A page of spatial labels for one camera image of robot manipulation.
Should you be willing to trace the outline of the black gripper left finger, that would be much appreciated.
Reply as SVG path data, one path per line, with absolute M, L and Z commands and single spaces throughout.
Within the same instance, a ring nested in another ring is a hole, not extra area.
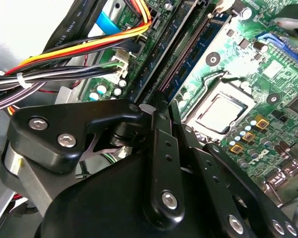
M 148 150 L 145 215 L 153 223 L 184 217 L 178 141 L 168 103 L 135 105 L 125 99 L 22 108 L 11 117 L 2 164 L 10 188 L 29 197 L 44 218 L 54 217 L 61 194 L 74 186 L 78 163 L 127 146 Z

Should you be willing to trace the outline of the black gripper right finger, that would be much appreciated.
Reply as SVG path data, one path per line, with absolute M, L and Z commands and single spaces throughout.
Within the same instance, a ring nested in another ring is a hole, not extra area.
M 202 184 L 205 223 L 215 238 L 298 238 L 298 227 L 215 143 L 202 146 L 183 124 L 176 102 L 169 105 L 181 165 Z

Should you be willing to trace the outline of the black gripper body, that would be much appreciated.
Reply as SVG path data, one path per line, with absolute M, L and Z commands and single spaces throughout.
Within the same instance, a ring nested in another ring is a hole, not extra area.
M 62 191 L 48 207 L 37 238 L 230 238 L 202 190 L 199 177 L 181 171 L 185 215 L 170 230 L 156 228 L 144 213 L 145 157 L 130 156 Z

